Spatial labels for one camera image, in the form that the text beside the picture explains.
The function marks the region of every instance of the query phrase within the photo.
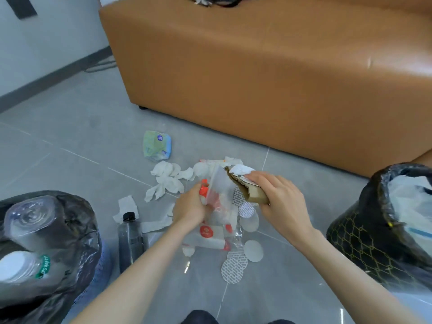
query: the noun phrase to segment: hand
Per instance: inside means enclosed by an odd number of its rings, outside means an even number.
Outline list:
[[[291,181],[262,171],[253,171],[245,177],[266,193],[270,205],[260,204],[261,211],[284,238],[296,248],[310,238],[315,229],[309,219],[305,197]]]
[[[177,199],[173,209],[173,224],[185,229],[188,234],[200,224],[206,214],[212,211],[209,206],[204,206],[200,199],[201,183],[194,185],[189,191]]]

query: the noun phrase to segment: green plastic package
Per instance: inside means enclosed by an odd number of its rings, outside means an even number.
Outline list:
[[[156,162],[171,155],[171,137],[157,131],[146,131],[143,140],[144,157]]]

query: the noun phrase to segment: person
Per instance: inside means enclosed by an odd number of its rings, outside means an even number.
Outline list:
[[[303,194],[292,182],[258,171],[247,178],[261,186],[269,198],[269,204],[260,205],[264,217],[312,263],[356,324],[425,323],[313,228]],[[198,226],[208,212],[200,201],[199,189],[200,184],[197,184],[180,196],[167,232],[93,300],[73,324],[142,322],[174,253],[185,235]],[[183,321],[183,324],[217,323],[203,310],[192,311]]]

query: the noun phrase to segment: white wall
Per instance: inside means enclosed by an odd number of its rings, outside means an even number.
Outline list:
[[[0,0],[0,96],[108,46],[97,0],[30,0],[19,20]]]

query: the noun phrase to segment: sofa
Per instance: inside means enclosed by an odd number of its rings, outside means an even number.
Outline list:
[[[432,0],[121,0],[132,103],[363,176],[432,166]]]

